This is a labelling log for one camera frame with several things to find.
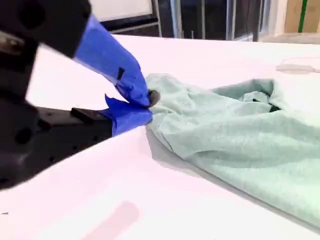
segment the wall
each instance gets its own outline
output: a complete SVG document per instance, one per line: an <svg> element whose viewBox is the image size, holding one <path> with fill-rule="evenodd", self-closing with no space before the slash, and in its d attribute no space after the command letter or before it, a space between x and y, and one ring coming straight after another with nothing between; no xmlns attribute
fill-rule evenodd
<svg viewBox="0 0 320 240"><path fill-rule="evenodd" d="M288 1L292 0L271 0L268 31L270 37L278 36L285 32Z"/></svg>
<svg viewBox="0 0 320 240"><path fill-rule="evenodd" d="M89 0L100 21L131 18L152 13L152 0Z"/></svg>

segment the white table surface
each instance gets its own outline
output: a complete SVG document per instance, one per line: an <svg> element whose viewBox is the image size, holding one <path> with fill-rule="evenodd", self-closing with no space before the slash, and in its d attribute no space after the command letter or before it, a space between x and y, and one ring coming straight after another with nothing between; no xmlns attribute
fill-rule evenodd
<svg viewBox="0 0 320 240"><path fill-rule="evenodd" d="M320 46L117 36L142 72L212 88L272 78L283 59ZM102 76L46 48L27 99L38 106L103 109L119 97ZM319 231L168 153L144 127L104 141L0 192L3 240L315 240Z"/></svg>

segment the black metal bracket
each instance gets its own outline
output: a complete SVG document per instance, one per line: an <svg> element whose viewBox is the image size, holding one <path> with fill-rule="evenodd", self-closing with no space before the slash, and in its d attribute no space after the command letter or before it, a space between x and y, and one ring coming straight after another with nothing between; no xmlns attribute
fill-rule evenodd
<svg viewBox="0 0 320 240"><path fill-rule="evenodd" d="M21 129L14 138L16 148L0 153L0 190L25 182L61 160L112 137L112 120L98 111L36 109L35 132Z"/></svg>

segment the metal frame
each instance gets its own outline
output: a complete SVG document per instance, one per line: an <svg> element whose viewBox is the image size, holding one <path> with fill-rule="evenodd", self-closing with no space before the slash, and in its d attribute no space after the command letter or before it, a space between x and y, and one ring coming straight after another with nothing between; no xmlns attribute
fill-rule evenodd
<svg viewBox="0 0 320 240"><path fill-rule="evenodd" d="M226 40L232 41L235 39L236 31L236 9L237 0L227 0L226 3Z"/></svg>

